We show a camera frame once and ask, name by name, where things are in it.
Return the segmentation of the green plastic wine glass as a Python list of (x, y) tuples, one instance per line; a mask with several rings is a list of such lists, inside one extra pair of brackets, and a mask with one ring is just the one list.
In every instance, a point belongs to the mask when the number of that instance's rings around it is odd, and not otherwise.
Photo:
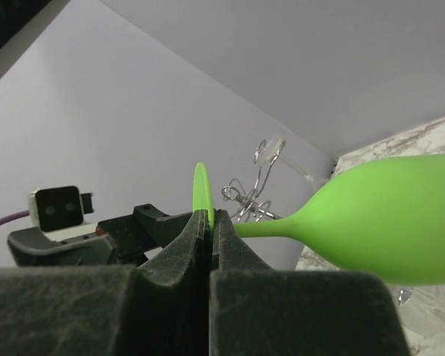
[(328, 181), (297, 212), (238, 223), (241, 237), (287, 237), (341, 269), (405, 286), (445, 285), (445, 154), (396, 156)]

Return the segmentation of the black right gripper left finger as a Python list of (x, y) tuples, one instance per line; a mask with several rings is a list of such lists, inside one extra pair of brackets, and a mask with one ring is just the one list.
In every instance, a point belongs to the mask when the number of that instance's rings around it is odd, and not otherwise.
[(208, 215), (140, 267), (0, 269), (0, 355), (207, 355)]

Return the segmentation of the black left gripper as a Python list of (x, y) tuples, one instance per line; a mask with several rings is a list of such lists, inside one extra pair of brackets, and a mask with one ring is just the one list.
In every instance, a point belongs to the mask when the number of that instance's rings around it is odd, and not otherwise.
[(38, 228), (26, 228), (10, 233), (7, 245), (21, 267), (140, 266), (148, 261), (147, 252), (171, 243), (191, 215), (168, 215), (152, 204), (138, 205), (130, 215), (98, 222), (92, 232), (73, 232), (52, 241)]

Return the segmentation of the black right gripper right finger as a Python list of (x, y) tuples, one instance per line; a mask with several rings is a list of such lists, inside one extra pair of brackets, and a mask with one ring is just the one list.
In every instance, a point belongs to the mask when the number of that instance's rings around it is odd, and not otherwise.
[(407, 355), (391, 294), (353, 271), (278, 271), (237, 235), (224, 210), (211, 272), (213, 355)]

